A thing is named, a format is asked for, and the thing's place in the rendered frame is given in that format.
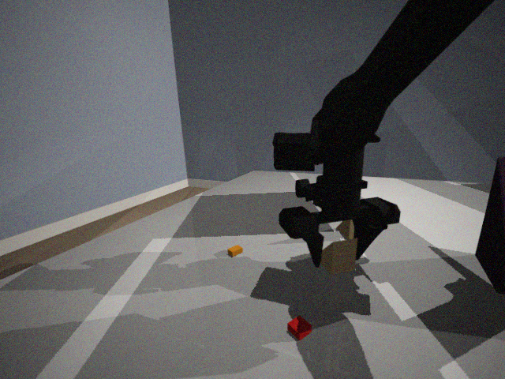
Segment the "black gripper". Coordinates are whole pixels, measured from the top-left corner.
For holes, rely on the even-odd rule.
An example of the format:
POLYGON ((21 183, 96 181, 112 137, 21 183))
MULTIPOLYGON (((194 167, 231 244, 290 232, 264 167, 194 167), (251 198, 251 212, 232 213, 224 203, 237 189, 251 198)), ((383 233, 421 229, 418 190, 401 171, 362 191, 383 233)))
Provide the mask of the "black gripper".
POLYGON ((353 220, 354 237, 357 238, 356 261, 368 249, 388 224, 399 223, 398 206, 379 197, 361 199, 361 189, 368 182, 362 174, 341 176, 323 173, 320 208, 322 212, 309 212, 303 206, 283 208, 279 225, 290 238, 302 238, 308 245, 313 264, 318 268, 324 237, 320 224, 353 220))

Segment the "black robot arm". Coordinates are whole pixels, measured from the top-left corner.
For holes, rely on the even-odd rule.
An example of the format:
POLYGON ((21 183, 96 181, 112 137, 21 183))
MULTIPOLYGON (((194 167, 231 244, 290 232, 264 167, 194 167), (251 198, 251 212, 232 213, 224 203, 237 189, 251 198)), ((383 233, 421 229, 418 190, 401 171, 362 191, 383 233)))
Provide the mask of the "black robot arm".
POLYGON ((341 79, 312 118, 311 133, 275 133, 274 167, 362 174, 367 143, 386 109, 494 0, 409 0, 364 64, 341 79), (315 164, 315 165, 314 165, 315 164))

